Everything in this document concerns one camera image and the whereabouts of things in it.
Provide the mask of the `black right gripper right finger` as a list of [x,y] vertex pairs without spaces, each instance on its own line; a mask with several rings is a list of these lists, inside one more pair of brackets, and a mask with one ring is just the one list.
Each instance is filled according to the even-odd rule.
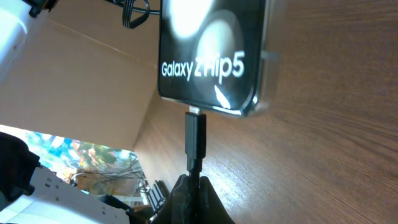
[[201,224],[235,224],[208,177],[200,177],[199,196],[199,220]]

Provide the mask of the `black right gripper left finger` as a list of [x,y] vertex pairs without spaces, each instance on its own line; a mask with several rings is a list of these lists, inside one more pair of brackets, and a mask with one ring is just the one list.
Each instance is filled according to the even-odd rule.
[[176,181],[168,199],[159,210],[152,224],[194,224],[193,184],[189,175],[183,174]]

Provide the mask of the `black smartphone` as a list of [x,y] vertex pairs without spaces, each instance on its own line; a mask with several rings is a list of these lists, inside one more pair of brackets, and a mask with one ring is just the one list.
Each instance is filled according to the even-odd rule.
[[266,0],[163,0],[158,93],[203,110],[247,116],[259,101]]

